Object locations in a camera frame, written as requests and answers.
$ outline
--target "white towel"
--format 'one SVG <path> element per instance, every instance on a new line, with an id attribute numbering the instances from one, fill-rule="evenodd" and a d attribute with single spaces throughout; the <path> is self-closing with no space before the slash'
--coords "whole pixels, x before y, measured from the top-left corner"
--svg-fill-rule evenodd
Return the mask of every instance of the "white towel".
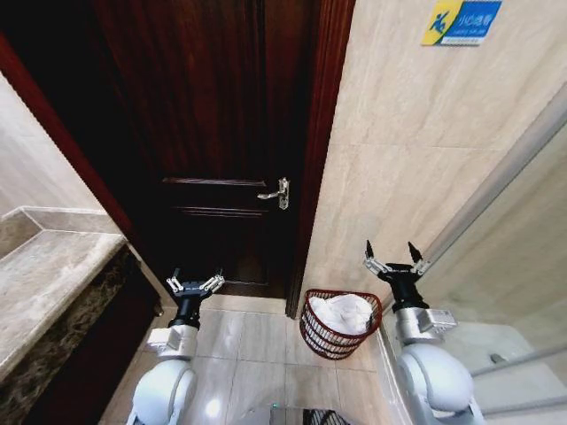
<path id="1" fill-rule="evenodd" d="M 368 330 L 372 305 L 358 295 L 347 294 L 323 299 L 309 299 L 313 313 L 329 328 L 346 335 L 360 335 Z"/>

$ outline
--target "laundry basket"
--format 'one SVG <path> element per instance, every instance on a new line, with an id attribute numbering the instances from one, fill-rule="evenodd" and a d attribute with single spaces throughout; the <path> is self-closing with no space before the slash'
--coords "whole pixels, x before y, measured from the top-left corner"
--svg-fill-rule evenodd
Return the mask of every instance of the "laundry basket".
<path id="1" fill-rule="evenodd" d="M 369 329 L 364 334 L 346 335 L 341 334 L 325 326 L 313 313 L 309 299 L 311 297 L 333 298 L 337 295 L 354 294 L 366 299 L 372 306 L 372 315 L 369 321 Z M 378 297 L 365 292 L 348 292 L 341 290 L 308 290 L 305 294 L 305 304 L 301 312 L 299 330 L 307 346 L 316 354 L 325 359 L 341 360 L 350 356 L 366 337 L 373 334 L 382 321 L 382 304 Z"/>

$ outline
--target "silver door handle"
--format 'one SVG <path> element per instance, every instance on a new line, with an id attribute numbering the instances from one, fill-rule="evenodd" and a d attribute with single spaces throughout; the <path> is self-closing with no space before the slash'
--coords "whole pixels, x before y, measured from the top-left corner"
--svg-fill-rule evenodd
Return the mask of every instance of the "silver door handle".
<path id="1" fill-rule="evenodd" d="M 279 204 L 282 210 L 287 210 L 290 206 L 290 181 L 282 177 L 278 182 L 278 191 L 272 193 L 259 193 L 258 199 L 266 200 L 279 197 Z"/>

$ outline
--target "yellow sign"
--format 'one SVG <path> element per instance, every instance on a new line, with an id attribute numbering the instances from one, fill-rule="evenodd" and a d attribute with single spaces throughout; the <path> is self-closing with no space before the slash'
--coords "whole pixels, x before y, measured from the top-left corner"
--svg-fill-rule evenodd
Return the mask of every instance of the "yellow sign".
<path id="1" fill-rule="evenodd" d="M 501 0 L 438 0 L 422 45 L 478 46 L 501 4 Z"/>
<path id="2" fill-rule="evenodd" d="M 435 4 L 427 30 L 423 35 L 422 45 L 432 46 L 445 35 L 461 10 L 462 1 L 441 0 Z"/>

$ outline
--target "bathroom wall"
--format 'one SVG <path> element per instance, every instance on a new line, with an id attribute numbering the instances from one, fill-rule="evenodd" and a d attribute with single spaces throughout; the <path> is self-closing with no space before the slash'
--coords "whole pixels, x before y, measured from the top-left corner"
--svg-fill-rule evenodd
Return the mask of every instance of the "bathroom wall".
<path id="1" fill-rule="evenodd" d="M 534 349 L 567 344 L 566 241 L 567 126 L 431 267 L 423 296 L 460 321 L 510 325 Z"/>
<path id="2" fill-rule="evenodd" d="M 21 205 L 102 209 L 0 74 L 0 216 Z"/>
<path id="3" fill-rule="evenodd" d="M 358 0 L 303 290 L 387 285 L 361 265 L 426 248 L 567 81 L 567 4 L 505 1 L 480 47 L 422 47 L 433 0 Z"/>

